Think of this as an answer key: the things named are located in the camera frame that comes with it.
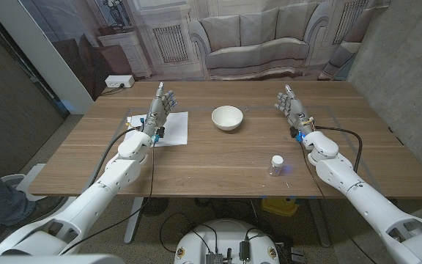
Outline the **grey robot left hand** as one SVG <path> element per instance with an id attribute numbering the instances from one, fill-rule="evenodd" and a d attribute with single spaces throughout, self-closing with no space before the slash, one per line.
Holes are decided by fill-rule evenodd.
<path id="1" fill-rule="evenodd" d="M 141 132 L 149 135 L 162 137 L 164 135 L 167 116 L 176 106 L 174 92 L 169 90 L 165 92 L 165 84 L 160 82 L 155 97 L 149 107 L 146 119 L 141 126 Z"/>

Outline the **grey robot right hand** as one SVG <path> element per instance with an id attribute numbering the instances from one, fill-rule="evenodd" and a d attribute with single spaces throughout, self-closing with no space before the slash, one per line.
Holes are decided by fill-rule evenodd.
<path id="1" fill-rule="evenodd" d="M 314 118 L 308 115 L 291 87 L 286 84 L 284 88 L 285 92 L 279 92 L 277 95 L 278 102 L 275 107 L 287 118 L 287 122 L 292 127 L 292 133 L 297 131 L 306 136 L 315 131 Z"/>

